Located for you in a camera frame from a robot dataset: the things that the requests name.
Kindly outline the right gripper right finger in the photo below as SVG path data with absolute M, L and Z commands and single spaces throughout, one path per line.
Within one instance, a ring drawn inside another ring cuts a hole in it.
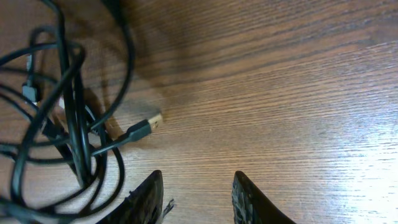
M 234 222 L 238 224 L 295 224 L 281 212 L 242 171 L 234 174 L 232 188 Z

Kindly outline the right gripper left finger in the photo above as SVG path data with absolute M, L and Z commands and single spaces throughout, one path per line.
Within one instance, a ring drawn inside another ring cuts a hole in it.
M 164 185 L 160 170 L 153 171 L 129 196 L 97 224 L 155 224 L 163 215 Z

